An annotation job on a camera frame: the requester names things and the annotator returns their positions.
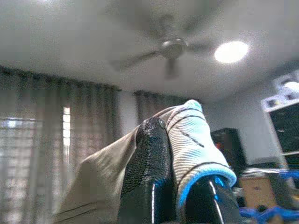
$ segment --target white wall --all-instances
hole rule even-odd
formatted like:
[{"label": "white wall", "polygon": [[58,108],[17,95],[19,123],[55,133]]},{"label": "white wall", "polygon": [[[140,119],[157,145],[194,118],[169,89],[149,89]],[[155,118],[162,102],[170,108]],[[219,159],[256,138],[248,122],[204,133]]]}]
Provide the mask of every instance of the white wall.
[{"label": "white wall", "polygon": [[279,157],[279,146],[272,139],[261,100],[276,94],[271,79],[214,104],[203,105],[211,131],[238,128],[248,164],[254,159]]},{"label": "white wall", "polygon": [[132,92],[120,91],[117,96],[120,110],[121,137],[138,125],[137,101]]}]

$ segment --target beige fabric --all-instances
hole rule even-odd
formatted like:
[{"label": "beige fabric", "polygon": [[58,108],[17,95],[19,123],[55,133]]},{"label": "beige fabric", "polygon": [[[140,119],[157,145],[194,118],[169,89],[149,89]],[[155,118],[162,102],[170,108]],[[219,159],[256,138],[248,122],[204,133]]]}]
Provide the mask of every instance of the beige fabric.
[{"label": "beige fabric", "polygon": [[[174,108],[169,107],[154,117],[167,122]],[[137,129],[81,163],[54,223],[116,223],[125,168],[135,151]]]}]

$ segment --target white ceiling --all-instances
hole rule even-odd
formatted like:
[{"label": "white ceiling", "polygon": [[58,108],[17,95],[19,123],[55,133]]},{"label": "white ceiling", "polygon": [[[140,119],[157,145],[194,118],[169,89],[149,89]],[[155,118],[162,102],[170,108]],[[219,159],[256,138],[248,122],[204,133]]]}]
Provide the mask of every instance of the white ceiling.
[{"label": "white ceiling", "polygon": [[[269,71],[285,62],[298,59],[298,0],[224,1],[194,33],[179,35],[188,42],[217,45],[243,41],[250,49],[238,63],[221,64],[213,56],[186,53],[179,59],[180,77],[171,81],[164,79],[162,57],[116,72],[108,60],[157,46],[157,41],[138,27],[138,17],[143,12],[137,13],[134,5],[127,7],[128,13],[136,12],[131,17],[134,22],[128,23],[131,20],[115,16],[119,9],[111,0],[3,0],[0,65],[114,84],[128,91],[146,90],[212,102],[265,79],[271,74]],[[138,2],[153,18],[173,14],[178,27],[201,13],[195,7],[199,0]]]}]

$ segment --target gray curtain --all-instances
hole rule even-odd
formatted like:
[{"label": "gray curtain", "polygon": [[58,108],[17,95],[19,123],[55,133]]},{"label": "gray curtain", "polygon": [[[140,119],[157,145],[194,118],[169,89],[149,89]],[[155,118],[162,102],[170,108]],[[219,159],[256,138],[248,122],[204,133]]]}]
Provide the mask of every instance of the gray curtain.
[{"label": "gray curtain", "polygon": [[175,96],[160,95],[151,92],[137,91],[138,121],[142,123],[146,118],[153,116],[155,113],[171,106],[184,104],[187,98]]},{"label": "gray curtain", "polygon": [[116,88],[0,67],[0,223],[51,223],[78,165],[118,136]]}]

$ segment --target curtain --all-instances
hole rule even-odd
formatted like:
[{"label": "curtain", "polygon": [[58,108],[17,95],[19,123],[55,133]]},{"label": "curtain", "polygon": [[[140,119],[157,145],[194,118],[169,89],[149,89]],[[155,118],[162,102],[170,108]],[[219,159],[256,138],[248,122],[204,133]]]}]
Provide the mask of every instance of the curtain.
[{"label": "curtain", "polygon": [[157,93],[137,91],[138,122],[142,123],[146,118],[149,118],[157,112],[171,106],[184,104],[188,99],[160,95]]},{"label": "curtain", "polygon": [[47,224],[80,162],[115,141],[116,88],[0,67],[0,223]]}]

